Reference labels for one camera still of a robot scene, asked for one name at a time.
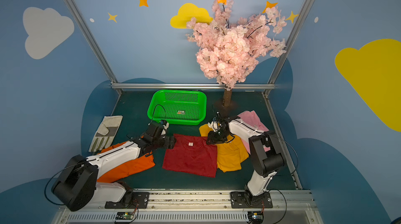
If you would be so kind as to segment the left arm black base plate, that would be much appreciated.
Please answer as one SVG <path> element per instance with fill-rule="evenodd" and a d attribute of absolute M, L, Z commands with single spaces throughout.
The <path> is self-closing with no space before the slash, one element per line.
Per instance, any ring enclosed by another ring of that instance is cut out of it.
<path fill-rule="evenodd" d="M 105 209 L 146 209 L 149 192 L 127 191 L 119 201 L 107 201 Z"/>

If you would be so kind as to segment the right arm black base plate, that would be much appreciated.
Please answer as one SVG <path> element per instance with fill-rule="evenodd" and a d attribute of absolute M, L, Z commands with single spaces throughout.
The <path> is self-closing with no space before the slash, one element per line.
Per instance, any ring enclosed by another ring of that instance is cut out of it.
<path fill-rule="evenodd" d="M 254 196 L 249 191 L 232 191 L 230 202 L 232 208 L 273 208 L 272 198 L 267 192 Z"/>

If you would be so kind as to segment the pink t-shirt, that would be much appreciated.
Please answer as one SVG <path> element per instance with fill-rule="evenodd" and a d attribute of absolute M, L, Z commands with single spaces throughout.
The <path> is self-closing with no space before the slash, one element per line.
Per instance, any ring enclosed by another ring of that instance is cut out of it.
<path fill-rule="evenodd" d="M 252 128 L 257 129 L 260 132 L 268 132 L 269 129 L 261 122 L 259 116 L 255 111 L 244 111 L 238 115 L 240 119 L 243 120 L 246 124 L 250 125 Z M 247 150 L 247 152 L 250 154 L 250 146 L 245 139 L 241 138 L 241 141 Z M 270 151 L 270 147 L 264 147 L 265 151 Z"/>

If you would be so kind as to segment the orange t-shirt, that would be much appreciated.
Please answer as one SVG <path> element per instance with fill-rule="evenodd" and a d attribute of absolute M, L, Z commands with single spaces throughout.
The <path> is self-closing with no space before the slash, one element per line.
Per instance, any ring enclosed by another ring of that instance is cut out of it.
<path fill-rule="evenodd" d="M 141 156 L 135 160 L 130 160 L 123 163 L 114 169 L 108 171 L 102 175 L 97 182 L 100 183 L 113 183 L 123 178 L 129 177 L 133 174 L 137 174 L 148 170 L 155 166 L 153 154 Z"/>

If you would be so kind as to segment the dark red t-shirt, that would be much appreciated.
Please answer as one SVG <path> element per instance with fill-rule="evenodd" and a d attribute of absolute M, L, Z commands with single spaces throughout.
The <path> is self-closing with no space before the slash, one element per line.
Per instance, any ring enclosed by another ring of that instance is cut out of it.
<path fill-rule="evenodd" d="M 166 150 L 163 169 L 208 178 L 216 176 L 217 146 L 208 145 L 206 137 L 181 134 L 174 134 L 173 137 L 176 143 L 173 149 Z"/>

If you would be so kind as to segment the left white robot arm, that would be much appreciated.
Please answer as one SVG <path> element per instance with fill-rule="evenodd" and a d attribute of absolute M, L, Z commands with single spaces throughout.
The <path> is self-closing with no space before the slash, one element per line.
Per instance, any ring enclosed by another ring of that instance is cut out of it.
<path fill-rule="evenodd" d="M 158 148 L 172 149 L 176 143 L 167 136 L 166 120 L 151 121 L 148 130 L 139 138 L 132 138 L 117 148 L 94 156 L 74 156 L 57 173 L 51 192 L 71 211 L 88 204 L 100 204 L 109 209 L 134 208 L 134 193 L 118 180 L 100 182 L 99 179 L 116 168 L 126 168 L 132 161 L 150 157 Z"/>

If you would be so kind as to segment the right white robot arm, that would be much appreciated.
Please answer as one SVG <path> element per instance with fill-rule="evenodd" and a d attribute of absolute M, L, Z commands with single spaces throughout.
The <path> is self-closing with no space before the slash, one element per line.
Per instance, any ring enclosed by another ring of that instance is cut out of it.
<path fill-rule="evenodd" d="M 251 199 L 262 196 L 273 177 L 287 163 L 275 132 L 258 130 L 237 116 L 213 121 L 208 126 L 213 130 L 208 133 L 208 144 L 222 144 L 228 141 L 228 136 L 235 135 L 249 144 L 254 172 L 245 191 Z"/>

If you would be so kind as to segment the yellow t-shirt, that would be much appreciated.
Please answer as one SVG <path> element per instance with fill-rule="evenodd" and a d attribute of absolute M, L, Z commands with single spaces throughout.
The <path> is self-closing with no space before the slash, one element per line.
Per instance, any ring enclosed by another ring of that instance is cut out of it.
<path fill-rule="evenodd" d="M 228 139 L 228 143 L 205 145 L 201 149 L 197 162 L 202 176 L 215 177 L 217 169 L 222 172 L 242 169 L 241 163 L 249 154 L 239 136 L 229 136 Z"/>

